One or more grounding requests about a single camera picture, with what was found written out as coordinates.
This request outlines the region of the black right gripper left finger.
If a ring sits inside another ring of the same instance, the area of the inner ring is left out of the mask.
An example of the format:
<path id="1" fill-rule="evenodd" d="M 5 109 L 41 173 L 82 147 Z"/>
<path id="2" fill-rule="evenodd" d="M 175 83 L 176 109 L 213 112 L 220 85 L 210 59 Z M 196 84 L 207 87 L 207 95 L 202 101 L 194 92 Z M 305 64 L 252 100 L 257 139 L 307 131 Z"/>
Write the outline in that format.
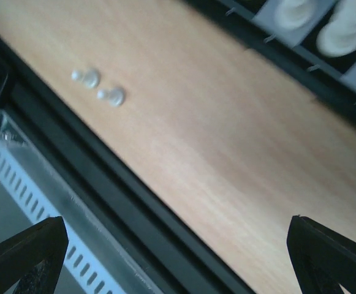
<path id="1" fill-rule="evenodd" d="M 48 217 L 0 243 L 0 293 L 54 293 L 68 236 L 61 216 Z"/>

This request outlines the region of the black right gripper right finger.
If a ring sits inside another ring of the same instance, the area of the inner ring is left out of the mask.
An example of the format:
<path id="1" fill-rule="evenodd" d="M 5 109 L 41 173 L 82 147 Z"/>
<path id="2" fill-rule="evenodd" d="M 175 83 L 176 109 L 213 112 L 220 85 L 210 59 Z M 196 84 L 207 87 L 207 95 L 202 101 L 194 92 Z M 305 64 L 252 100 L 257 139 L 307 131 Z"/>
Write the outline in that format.
<path id="1" fill-rule="evenodd" d="M 293 216 L 287 248 L 302 293 L 356 293 L 356 242 Z"/>

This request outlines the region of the white bishop piece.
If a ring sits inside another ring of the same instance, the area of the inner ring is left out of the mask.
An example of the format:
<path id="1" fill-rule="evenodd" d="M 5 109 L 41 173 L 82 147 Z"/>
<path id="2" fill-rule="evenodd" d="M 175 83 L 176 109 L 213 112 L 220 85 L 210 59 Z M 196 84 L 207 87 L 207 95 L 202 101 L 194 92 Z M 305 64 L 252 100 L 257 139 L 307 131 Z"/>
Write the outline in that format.
<path id="1" fill-rule="evenodd" d="M 356 51 L 356 0 L 338 1 L 328 23 L 318 33 L 316 45 L 329 58 Z"/>

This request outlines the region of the white knight piece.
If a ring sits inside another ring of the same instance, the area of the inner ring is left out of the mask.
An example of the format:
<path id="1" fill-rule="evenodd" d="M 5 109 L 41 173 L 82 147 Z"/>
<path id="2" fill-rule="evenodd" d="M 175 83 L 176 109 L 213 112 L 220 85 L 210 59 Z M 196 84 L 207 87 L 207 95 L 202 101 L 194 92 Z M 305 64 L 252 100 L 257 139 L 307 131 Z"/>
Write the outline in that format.
<path id="1" fill-rule="evenodd" d="M 275 12 L 275 23 L 282 29 L 294 30 L 305 25 L 313 16 L 316 1 L 283 0 Z"/>

